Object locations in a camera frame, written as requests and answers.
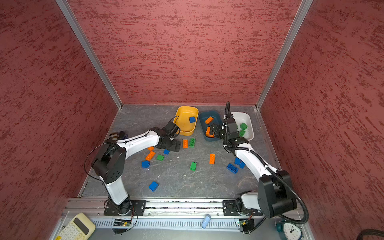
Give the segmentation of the plaid checkered pouch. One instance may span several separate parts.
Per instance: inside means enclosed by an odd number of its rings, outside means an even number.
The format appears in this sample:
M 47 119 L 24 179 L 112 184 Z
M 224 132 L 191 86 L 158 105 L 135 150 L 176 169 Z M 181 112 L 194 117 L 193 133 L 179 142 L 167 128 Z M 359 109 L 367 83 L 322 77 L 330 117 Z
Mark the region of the plaid checkered pouch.
M 119 139 L 119 134 L 118 133 L 112 133 L 109 135 L 109 139 L 113 141 L 117 141 Z

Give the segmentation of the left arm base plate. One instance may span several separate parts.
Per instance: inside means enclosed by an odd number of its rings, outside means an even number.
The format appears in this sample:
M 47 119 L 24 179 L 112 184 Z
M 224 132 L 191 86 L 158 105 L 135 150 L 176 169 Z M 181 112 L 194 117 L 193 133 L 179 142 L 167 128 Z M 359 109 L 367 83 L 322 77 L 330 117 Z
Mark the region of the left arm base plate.
M 104 216 L 142 216 L 146 208 L 146 200 L 125 200 L 117 205 L 108 199 L 105 204 Z

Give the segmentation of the yellow plastic bin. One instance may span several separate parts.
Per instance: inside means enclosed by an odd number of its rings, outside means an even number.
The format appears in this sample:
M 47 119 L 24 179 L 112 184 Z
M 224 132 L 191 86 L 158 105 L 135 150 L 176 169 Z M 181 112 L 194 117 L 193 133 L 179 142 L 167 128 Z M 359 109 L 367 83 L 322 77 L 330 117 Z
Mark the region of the yellow plastic bin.
M 181 106 L 178 108 L 173 122 L 181 129 L 180 135 L 191 136 L 196 128 L 199 110 L 195 107 Z M 196 122 L 190 123 L 189 118 L 195 117 Z

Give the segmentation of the cream calculator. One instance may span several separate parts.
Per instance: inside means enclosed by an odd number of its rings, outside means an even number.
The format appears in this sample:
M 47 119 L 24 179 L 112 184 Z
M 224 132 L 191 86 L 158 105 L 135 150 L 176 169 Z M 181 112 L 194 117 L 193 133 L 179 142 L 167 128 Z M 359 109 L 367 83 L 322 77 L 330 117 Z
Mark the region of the cream calculator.
M 79 213 L 58 233 L 55 240 L 88 240 L 95 229 L 95 224 L 84 213 Z

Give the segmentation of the blue lego left middle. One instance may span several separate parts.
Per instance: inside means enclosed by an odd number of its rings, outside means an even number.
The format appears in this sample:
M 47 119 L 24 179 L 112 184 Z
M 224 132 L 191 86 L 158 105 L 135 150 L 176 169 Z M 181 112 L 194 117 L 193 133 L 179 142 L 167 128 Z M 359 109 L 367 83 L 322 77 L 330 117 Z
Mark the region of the blue lego left middle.
M 147 169 L 150 167 L 150 161 L 142 161 L 141 166 L 143 169 Z

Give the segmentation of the aluminium front rail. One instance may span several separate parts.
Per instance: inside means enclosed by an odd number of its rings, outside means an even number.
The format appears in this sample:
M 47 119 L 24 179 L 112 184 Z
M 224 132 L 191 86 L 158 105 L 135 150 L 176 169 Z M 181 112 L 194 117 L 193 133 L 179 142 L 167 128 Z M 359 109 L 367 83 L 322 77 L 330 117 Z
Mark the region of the aluminium front rail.
M 61 217 L 84 213 L 89 218 L 106 218 L 110 212 L 107 197 L 81 197 L 69 199 Z M 140 218 L 235 218 L 241 215 L 235 210 L 232 200 L 226 199 L 171 199 L 138 198 L 132 200 L 134 210 Z

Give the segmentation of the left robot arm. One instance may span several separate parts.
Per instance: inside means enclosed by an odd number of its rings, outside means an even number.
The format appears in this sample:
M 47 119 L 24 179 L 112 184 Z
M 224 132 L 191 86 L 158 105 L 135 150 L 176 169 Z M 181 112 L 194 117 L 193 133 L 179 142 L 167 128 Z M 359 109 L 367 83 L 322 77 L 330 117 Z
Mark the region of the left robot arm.
M 104 183 L 109 194 L 109 202 L 119 209 L 130 209 L 130 197 L 124 187 L 122 173 L 125 161 L 130 156 L 155 147 L 161 150 L 179 152 L 180 141 L 176 137 L 181 129 L 172 121 L 163 128 L 153 127 L 147 132 L 128 139 L 109 138 L 100 145 L 91 167 L 98 178 Z

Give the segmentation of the white plastic bin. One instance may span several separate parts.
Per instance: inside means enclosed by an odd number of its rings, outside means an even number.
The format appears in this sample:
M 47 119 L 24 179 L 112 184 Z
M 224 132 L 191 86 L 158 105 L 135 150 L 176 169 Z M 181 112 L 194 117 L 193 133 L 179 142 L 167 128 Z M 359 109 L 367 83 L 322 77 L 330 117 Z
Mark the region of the white plastic bin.
M 243 137 L 248 141 L 251 141 L 255 135 L 251 117 L 247 113 L 243 112 L 231 112 L 231 114 L 238 125 L 238 131 L 243 132 Z

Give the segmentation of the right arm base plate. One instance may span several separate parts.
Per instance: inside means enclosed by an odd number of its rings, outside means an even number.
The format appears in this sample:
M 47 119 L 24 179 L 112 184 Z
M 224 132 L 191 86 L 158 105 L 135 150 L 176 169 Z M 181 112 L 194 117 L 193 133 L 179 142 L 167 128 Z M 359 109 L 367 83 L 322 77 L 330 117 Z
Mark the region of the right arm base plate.
M 247 209 L 240 199 L 224 200 L 223 213 L 226 217 L 261 217 L 263 214 L 256 209 Z

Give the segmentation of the blue long lego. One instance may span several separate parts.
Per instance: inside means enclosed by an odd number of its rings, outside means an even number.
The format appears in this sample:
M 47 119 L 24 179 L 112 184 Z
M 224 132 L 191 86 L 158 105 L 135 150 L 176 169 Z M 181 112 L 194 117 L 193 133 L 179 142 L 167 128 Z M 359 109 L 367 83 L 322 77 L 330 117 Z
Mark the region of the blue long lego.
M 239 171 L 239 169 L 238 169 L 236 166 L 234 166 L 233 164 L 231 164 L 231 163 L 229 163 L 229 164 L 227 165 L 227 169 L 228 169 L 231 173 L 233 173 L 233 174 L 237 174 L 238 171 Z

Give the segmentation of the light blue small cylinder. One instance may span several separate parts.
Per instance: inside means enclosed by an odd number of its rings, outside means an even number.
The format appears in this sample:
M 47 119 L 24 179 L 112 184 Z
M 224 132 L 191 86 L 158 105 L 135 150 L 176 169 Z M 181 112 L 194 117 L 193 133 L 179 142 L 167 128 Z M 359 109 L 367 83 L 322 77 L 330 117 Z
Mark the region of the light blue small cylinder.
M 206 215 L 202 224 L 201 224 L 202 229 L 205 229 L 209 225 L 210 221 L 211 221 L 211 216 Z

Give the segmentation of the green small lego left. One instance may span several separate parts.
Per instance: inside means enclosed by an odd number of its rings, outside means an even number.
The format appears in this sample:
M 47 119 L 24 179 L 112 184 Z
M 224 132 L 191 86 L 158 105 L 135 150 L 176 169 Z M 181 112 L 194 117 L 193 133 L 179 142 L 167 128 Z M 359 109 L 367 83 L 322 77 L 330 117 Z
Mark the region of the green small lego left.
M 158 161 L 163 161 L 165 159 L 165 156 L 163 155 L 158 155 L 156 158 Z

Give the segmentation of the blue lego near front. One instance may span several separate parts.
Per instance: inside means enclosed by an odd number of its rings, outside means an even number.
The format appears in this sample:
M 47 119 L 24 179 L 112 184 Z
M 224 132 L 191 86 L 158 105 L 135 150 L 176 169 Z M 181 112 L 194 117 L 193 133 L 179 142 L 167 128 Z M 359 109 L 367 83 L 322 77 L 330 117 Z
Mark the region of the blue lego near front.
M 159 184 L 155 181 L 153 181 L 150 185 L 149 185 L 149 190 L 151 190 L 152 192 L 155 192 L 157 190 L 157 188 L 159 187 Z

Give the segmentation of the green lego upside down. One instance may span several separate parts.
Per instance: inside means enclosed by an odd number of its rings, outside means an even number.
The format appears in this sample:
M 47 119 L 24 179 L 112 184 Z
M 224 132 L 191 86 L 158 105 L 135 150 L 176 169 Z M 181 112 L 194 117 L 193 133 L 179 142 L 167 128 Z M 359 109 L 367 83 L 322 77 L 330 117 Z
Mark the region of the green lego upside down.
M 190 147 L 190 148 L 194 148 L 194 147 L 195 147 L 195 144 L 196 144 L 196 139 L 195 139 L 195 138 L 191 138 L 191 139 L 190 139 L 189 147 Z

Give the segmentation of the teal alarm clock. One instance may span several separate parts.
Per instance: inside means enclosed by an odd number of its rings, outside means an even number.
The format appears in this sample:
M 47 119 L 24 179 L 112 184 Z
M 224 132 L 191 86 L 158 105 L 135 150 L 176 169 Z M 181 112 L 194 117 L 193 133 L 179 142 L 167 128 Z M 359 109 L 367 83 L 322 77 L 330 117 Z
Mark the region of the teal alarm clock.
M 300 227 L 289 222 L 279 222 L 276 224 L 280 240 L 301 240 L 303 232 Z

